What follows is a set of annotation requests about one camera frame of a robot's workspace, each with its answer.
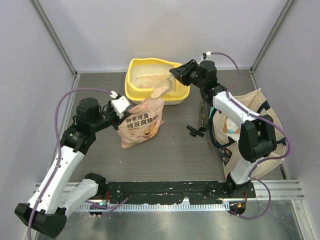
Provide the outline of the clear plastic scoop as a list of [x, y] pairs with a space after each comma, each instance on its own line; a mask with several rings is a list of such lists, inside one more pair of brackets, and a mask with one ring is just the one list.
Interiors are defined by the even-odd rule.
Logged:
[[173, 74], [169, 75], [167, 78], [163, 79], [151, 92], [150, 98], [157, 99], [170, 91], [176, 90], [176, 78]]

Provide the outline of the pink cat litter bag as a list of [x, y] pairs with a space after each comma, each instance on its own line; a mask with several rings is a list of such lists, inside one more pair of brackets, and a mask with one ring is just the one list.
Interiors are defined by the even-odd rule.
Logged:
[[162, 98], [147, 98], [129, 110], [130, 116], [118, 126], [123, 149], [134, 147], [153, 138], [164, 123]]

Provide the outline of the black bag clip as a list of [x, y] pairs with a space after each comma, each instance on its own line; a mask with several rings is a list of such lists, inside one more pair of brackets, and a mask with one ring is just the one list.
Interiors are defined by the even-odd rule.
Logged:
[[189, 130], [189, 134], [192, 137], [196, 137], [196, 136], [200, 136], [200, 137], [204, 137], [205, 132], [206, 132], [206, 128], [204, 127], [200, 127], [199, 129], [195, 129], [194, 127], [187, 125], [186, 128]]

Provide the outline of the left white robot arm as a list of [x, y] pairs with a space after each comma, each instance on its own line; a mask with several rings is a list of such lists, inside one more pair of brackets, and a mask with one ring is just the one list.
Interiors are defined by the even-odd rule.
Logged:
[[63, 194], [72, 173], [96, 140], [96, 133], [119, 125], [129, 116], [131, 106], [125, 96], [118, 96], [101, 107], [97, 99], [88, 97], [79, 102], [73, 123], [58, 138], [59, 150], [38, 190], [27, 203], [14, 210], [28, 227], [52, 239], [65, 228], [68, 217], [86, 200], [102, 199], [107, 192], [105, 177], [88, 173], [81, 183]]

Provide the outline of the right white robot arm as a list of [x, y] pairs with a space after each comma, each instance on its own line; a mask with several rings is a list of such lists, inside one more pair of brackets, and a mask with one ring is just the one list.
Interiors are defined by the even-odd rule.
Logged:
[[170, 70], [171, 76], [184, 86], [199, 88], [201, 98], [214, 110], [225, 114], [240, 129], [238, 150], [240, 158], [226, 177], [225, 192], [233, 198], [243, 193], [250, 181], [255, 163], [268, 157], [277, 148], [273, 118], [253, 113], [231, 96], [218, 83], [217, 68], [211, 60], [197, 63], [194, 59]]

